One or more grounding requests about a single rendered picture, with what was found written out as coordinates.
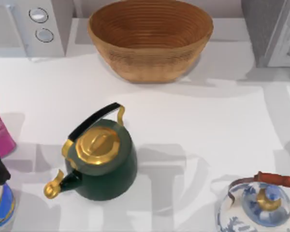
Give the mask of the green and gold kettle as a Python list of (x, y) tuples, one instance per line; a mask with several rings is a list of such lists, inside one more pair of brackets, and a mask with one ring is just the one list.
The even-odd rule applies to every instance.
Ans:
[(126, 192), (137, 174), (137, 155), (123, 123), (125, 107), (117, 102), (96, 111), (69, 135), (61, 153), (67, 174), (44, 187), (48, 199), (75, 190), (82, 197), (107, 201)]

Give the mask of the brown woven basket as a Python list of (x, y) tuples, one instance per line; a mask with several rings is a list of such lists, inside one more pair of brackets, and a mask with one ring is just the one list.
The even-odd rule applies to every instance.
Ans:
[(87, 23), (104, 61), (133, 83), (165, 83), (183, 75), (213, 29), (206, 11), (179, 0), (121, 0), (94, 12)]

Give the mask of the round microwave knob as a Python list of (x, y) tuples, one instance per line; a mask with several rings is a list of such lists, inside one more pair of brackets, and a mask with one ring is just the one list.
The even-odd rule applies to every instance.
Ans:
[(42, 43), (50, 43), (54, 39), (54, 34), (49, 29), (41, 28), (35, 31), (35, 37)]
[(48, 13), (43, 8), (30, 9), (29, 17), (36, 23), (45, 23), (48, 20)]

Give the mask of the blue and white teapot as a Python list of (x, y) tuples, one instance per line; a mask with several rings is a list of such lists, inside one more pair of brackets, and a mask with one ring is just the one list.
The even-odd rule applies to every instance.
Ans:
[(290, 176), (258, 172), (234, 180), (216, 214), (217, 232), (290, 232)]

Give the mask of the pale microwave oven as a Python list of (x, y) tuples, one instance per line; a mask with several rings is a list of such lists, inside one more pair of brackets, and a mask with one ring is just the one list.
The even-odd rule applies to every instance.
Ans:
[[(29, 10), (43, 8), (45, 23), (36, 23)], [(0, 57), (53, 58), (66, 55), (74, 13), (73, 0), (0, 0)], [(49, 29), (50, 43), (42, 43), (35, 31)]]

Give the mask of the blue and white vase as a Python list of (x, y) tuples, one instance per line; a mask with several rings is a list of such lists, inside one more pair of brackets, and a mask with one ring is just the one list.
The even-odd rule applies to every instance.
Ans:
[(8, 184), (0, 186), (0, 232), (7, 232), (16, 208), (14, 194)]

